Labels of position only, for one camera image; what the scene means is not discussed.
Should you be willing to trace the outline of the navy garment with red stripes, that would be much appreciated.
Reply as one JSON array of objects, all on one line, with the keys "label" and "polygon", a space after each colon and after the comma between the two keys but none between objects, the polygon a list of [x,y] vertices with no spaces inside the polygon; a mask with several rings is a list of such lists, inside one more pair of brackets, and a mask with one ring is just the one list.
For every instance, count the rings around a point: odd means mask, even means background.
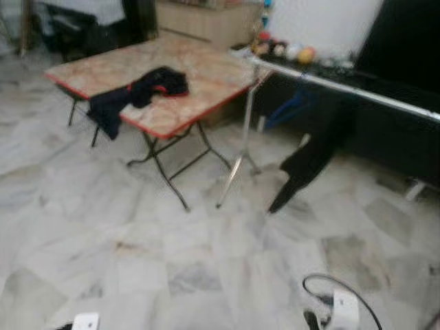
[{"label": "navy garment with red stripes", "polygon": [[188,95],[189,84],[185,73],[167,66],[152,69],[128,85],[90,97],[86,116],[107,138],[116,140],[122,125],[122,110],[128,106],[147,107],[155,94],[163,97]]}]

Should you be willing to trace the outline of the black printed T-shirt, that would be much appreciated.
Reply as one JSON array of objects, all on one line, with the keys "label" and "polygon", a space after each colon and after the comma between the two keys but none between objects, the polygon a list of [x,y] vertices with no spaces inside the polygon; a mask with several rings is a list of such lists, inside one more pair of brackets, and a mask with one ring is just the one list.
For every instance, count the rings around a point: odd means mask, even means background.
[{"label": "black printed T-shirt", "polygon": [[282,188],[274,196],[268,213],[274,214],[288,204],[289,200],[316,179],[332,160],[340,146],[349,140],[356,117],[355,101],[339,100],[332,107],[296,108],[290,118],[317,113],[324,123],[311,133],[308,141],[280,163],[279,169],[288,176]]}]

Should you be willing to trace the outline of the black TV cabinet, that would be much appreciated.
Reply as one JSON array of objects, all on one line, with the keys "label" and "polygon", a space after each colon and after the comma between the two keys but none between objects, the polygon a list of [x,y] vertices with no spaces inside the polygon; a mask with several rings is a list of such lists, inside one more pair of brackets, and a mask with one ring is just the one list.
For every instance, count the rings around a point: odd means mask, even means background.
[{"label": "black TV cabinet", "polygon": [[[275,56],[260,58],[366,90],[365,79],[358,76],[354,69],[325,67],[320,64],[295,64]],[[273,110],[289,100],[298,89],[317,94],[317,103],[310,107],[311,109],[332,107],[339,100],[355,101],[354,129],[349,140],[340,146],[340,150],[370,160],[428,188],[440,188],[440,123],[382,106],[365,98],[270,72],[254,95],[254,110],[262,116],[261,125]],[[311,135],[324,122],[323,116],[309,113],[288,120],[276,128],[292,129]]]}]

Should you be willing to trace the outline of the steel clothes rack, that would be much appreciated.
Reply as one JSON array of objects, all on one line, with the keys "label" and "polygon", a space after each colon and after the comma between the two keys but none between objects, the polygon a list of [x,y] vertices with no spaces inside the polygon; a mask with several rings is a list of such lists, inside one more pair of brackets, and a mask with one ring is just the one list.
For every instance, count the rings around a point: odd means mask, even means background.
[{"label": "steel clothes rack", "polygon": [[378,93],[367,91],[355,86],[340,84],[340,82],[321,78],[320,76],[317,76],[315,74],[307,74],[300,70],[292,69],[281,64],[270,63],[256,56],[256,54],[249,54],[249,56],[245,56],[245,54],[242,54],[239,58],[245,60],[245,62],[251,66],[249,76],[250,82],[249,85],[246,86],[246,101],[244,122],[242,125],[242,138],[238,157],[233,164],[232,170],[230,170],[230,174],[225,180],[223,191],[217,199],[217,209],[222,208],[224,202],[226,201],[230,189],[232,188],[233,182],[237,178],[240,166],[243,162],[249,162],[252,169],[254,170],[258,169],[256,163],[254,162],[254,158],[251,156],[249,151],[249,139],[252,128],[252,118],[254,118],[254,95],[266,79],[261,73],[262,69],[266,69],[267,73],[280,73],[284,76],[288,76],[288,78],[299,79],[299,81],[301,82],[317,84],[326,88],[330,88],[330,90],[342,92],[343,94],[361,97],[365,100],[370,100],[371,102],[380,104],[382,106],[392,107],[396,110],[425,118],[427,120],[430,120],[431,122],[440,123],[439,113],[430,112],[430,110],[427,110],[426,108],[414,106],[413,104],[408,104],[401,100],[396,100],[396,98],[383,96]]}]

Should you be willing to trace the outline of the yellow round plush toy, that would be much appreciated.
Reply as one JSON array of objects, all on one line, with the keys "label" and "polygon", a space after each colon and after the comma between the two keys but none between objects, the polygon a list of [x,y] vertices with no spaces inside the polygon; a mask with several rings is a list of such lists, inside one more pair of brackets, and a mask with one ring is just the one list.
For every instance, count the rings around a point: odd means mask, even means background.
[{"label": "yellow round plush toy", "polygon": [[303,47],[299,53],[296,54],[296,62],[300,64],[310,64],[316,59],[316,49],[314,47]]}]

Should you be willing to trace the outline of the black flat television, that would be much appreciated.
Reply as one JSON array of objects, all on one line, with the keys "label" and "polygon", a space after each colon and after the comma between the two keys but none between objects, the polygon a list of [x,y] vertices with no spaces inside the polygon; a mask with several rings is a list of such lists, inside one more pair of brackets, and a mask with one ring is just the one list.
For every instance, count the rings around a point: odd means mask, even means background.
[{"label": "black flat television", "polygon": [[364,88],[437,112],[438,19],[437,0],[383,0],[355,63]]}]

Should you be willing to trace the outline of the light wooden cabinet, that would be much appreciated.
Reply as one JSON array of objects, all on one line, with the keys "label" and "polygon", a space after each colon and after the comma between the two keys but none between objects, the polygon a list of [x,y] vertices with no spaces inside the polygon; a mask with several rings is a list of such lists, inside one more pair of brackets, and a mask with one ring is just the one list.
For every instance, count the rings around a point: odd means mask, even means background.
[{"label": "light wooden cabinet", "polygon": [[184,36],[215,48],[245,44],[254,38],[261,4],[239,0],[208,0],[208,4],[157,0],[158,34]]}]

